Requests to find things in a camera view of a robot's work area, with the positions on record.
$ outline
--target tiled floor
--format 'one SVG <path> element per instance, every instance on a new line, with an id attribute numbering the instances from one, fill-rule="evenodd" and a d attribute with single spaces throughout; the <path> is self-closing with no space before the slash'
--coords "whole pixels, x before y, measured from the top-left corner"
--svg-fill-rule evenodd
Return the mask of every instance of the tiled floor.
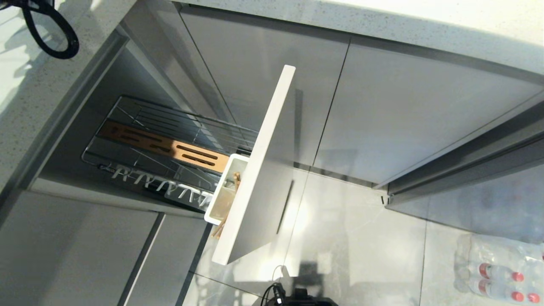
<path id="1" fill-rule="evenodd" d="M 183 305 L 258 305 L 281 275 L 288 294 L 306 287 L 341 306 L 500 305 L 454 287 L 464 232 L 387 210 L 382 195 L 295 170 L 276 241 L 220 266 L 211 262 L 217 241 L 208 239 Z"/>

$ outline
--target black cord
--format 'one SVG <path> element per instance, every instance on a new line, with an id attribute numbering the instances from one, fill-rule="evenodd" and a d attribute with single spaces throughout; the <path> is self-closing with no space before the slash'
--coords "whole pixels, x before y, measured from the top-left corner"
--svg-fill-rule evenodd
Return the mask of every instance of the black cord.
<path id="1" fill-rule="evenodd" d="M 64 17 L 54 8 L 54 1 L 52 1 L 52 4 L 47 3 L 46 0 L 0 0 L 0 4 L 7 3 L 5 7 L 0 8 L 6 9 L 10 6 L 19 7 L 23 10 L 23 16 L 24 20 L 27 23 L 28 30 L 30 31 L 30 34 L 42 48 L 45 53 L 49 54 L 52 57 L 59 58 L 59 59 L 69 59 L 74 56 L 76 56 L 77 52 L 79 51 L 79 40 L 77 38 L 76 32 L 73 30 L 72 26 L 64 19 Z M 38 30 L 36 29 L 36 24 L 34 23 L 34 19 L 32 18 L 32 11 L 44 14 L 49 16 L 53 21 L 59 26 L 59 28 L 63 31 L 64 35 L 66 36 L 66 40 L 68 42 L 68 46 L 66 47 L 66 50 L 63 51 L 57 51 L 50 48 L 41 38 L 40 34 L 38 33 Z"/>
<path id="2" fill-rule="evenodd" d="M 263 297 L 261 299 L 261 306 L 264 306 L 263 302 L 266 300 L 268 302 L 268 294 L 270 293 L 270 289 L 278 286 L 279 283 L 273 283 L 264 291 Z"/>

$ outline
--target wooden utensil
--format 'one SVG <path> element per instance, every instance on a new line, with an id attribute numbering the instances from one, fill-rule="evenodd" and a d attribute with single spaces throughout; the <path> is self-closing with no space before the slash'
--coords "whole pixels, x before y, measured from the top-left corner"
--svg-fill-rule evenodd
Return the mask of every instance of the wooden utensil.
<path id="1" fill-rule="evenodd" d="M 240 172 L 234 172 L 233 177 L 234 177 L 234 190 L 237 192 L 238 187 L 240 187 L 240 183 L 242 181 L 242 178 L 240 177 Z M 223 232 L 223 228 L 225 227 L 225 222 L 227 221 L 227 217 L 228 217 L 228 213 L 225 216 L 225 218 L 223 218 L 221 223 L 219 223 L 219 225 L 217 226 L 217 228 L 213 232 L 212 237 L 215 237 L 217 239 L 219 239 L 221 237 L 221 233 Z"/>

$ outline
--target white drawer front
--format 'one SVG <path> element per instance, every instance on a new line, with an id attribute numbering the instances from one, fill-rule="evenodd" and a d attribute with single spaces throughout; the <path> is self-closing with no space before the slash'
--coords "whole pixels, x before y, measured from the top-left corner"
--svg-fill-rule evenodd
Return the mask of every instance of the white drawer front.
<path id="1" fill-rule="evenodd" d="M 212 261 L 226 265 L 276 235 L 293 179 L 295 67 L 285 65 Z"/>

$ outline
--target wire basket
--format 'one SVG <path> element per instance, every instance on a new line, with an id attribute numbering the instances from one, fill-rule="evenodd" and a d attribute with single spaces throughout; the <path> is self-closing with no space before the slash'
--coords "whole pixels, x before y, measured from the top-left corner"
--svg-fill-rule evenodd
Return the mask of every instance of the wire basket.
<path id="1" fill-rule="evenodd" d="M 130 183 L 137 182 L 141 172 L 146 172 L 211 193 L 215 191 L 221 173 L 104 138 L 99 132 L 107 121 L 227 156 L 234 153 L 250 155 L 258 135 L 257 131 L 248 128 L 123 95 L 81 154 L 83 162 L 112 174 L 119 167 L 133 169 L 123 177 Z"/>

